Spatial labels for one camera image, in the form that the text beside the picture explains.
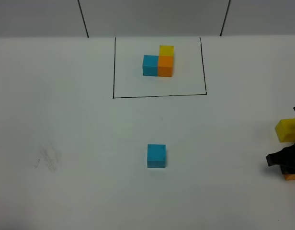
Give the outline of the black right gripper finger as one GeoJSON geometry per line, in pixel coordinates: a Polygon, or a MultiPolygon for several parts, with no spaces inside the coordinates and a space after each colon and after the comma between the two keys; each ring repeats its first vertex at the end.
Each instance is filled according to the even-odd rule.
{"type": "Polygon", "coordinates": [[[266,156],[268,166],[279,165],[282,172],[295,173],[295,143],[266,156]]]}

